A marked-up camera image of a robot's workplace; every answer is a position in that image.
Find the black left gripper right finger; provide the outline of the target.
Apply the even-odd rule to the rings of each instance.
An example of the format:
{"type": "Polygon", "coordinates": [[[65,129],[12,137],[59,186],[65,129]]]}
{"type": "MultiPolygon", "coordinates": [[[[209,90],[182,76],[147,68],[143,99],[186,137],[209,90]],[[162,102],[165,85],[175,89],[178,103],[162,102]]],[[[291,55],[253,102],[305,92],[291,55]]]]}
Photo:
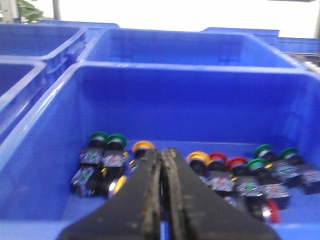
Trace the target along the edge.
{"type": "Polygon", "coordinates": [[[177,148],[161,151],[164,193],[174,240],[278,240],[266,223],[206,186],[177,148]]]}

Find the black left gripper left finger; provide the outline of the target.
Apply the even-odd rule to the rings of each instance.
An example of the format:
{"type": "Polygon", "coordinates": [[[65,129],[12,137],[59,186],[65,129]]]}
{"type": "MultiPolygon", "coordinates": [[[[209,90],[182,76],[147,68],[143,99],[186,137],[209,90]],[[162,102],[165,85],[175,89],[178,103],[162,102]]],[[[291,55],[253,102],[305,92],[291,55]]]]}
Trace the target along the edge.
{"type": "Polygon", "coordinates": [[[65,227],[59,240],[159,240],[161,157],[149,149],[123,187],[101,207],[65,227]]]}

